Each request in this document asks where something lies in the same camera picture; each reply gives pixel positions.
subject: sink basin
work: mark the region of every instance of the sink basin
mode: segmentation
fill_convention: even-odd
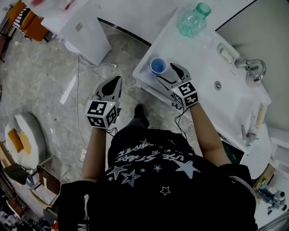
[[[219,34],[205,30],[194,39],[184,37],[175,26],[176,15],[177,12],[136,67],[134,77],[141,87],[171,105],[170,92],[157,81],[155,74],[150,71],[149,64],[153,58],[161,57],[167,64],[182,65],[190,72],[199,101],[216,130],[234,146],[249,152],[246,141],[242,140],[241,126],[245,125],[248,131],[251,119],[253,124],[256,123],[261,104],[262,123],[266,109],[271,103],[270,97],[262,85],[258,88],[247,86],[246,71],[237,69],[234,65],[240,55]],[[219,45],[234,56],[233,63],[229,64],[219,54]],[[162,76],[168,80],[177,77],[169,68]],[[215,89],[216,81],[220,82],[220,90]],[[191,120],[189,112],[185,116]]]

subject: orange chair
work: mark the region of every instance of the orange chair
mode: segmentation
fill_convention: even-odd
[[[13,23],[25,7],[26,5],[21,0],[18,1],[7,14],[9,21]],[[45,39],[45,36],[48,33],[48,30],[41,25],[42,20],[43,18],[39,18],[35,13],[30,11],[22,22],[20,30],[23,31],[27,37],[36,41],[41,41],[42,39]]]

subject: tiled floor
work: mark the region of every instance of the tiled floor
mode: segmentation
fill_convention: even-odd
[[[139,102],[145,105],[149,112],[148,119],[152,128],[169,129],[179,133],[174,124],[178,113],[136,86],[132,76],[133,70],[148,50],[148,46],[131,36],[102,23],[102,27],[112,46],[112,50],[103,62],[117,64],[103,65],[95,68],[80,62],[79,68],[79,127],[84,142],[88,145],[91,127],[83,112],[86,101],[90,99],[98,84],[109,77],[120,75],[123,79],[120,108],[122,111],[117,118],[116,126],[120,130],[133,118],[133,109]],[[0,64],[0,82],[3,96],[0,103],[0,140],[4,140],[4,128],[9,116],[17,112],[31,112],[38,119],[46,140],[47,154],[61,154],[76,161],[74,150],[82,144],[76,123],[76,83],[66,102],[60,99],[69,83],[77,75],[77,55],[68,51],[62,42],[53,39],[34,42],[26,40],[21,33],[16,32],[4,56],[5,63]],[[194,127],[183,117],[181,127],[188,136],[188,141],[196,152],[199,147],[196,141]],[[111,137],[107,137],[107,150]],[[70,162],[57,157],[52,167],[56,175],[62,175]],[[81,164],[71,169],[65,181],[75,181],[81,178]],[[37,215],[42,214],[42,208],[29,200],[26,203],[33,207]]]

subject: black shoe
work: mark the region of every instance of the black shoe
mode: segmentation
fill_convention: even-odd
[[[135,116],[134,116],[134,119],[136,118],[145,118],[145,114],[144,114],[144,107],[142,104],[137,104],[135,106]]]

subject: blue cup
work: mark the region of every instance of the blue cup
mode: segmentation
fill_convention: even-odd
[[[167,70],[167,64],[161,58],[154,58],[150,62],[150,68],[154,74],[162,74]]]

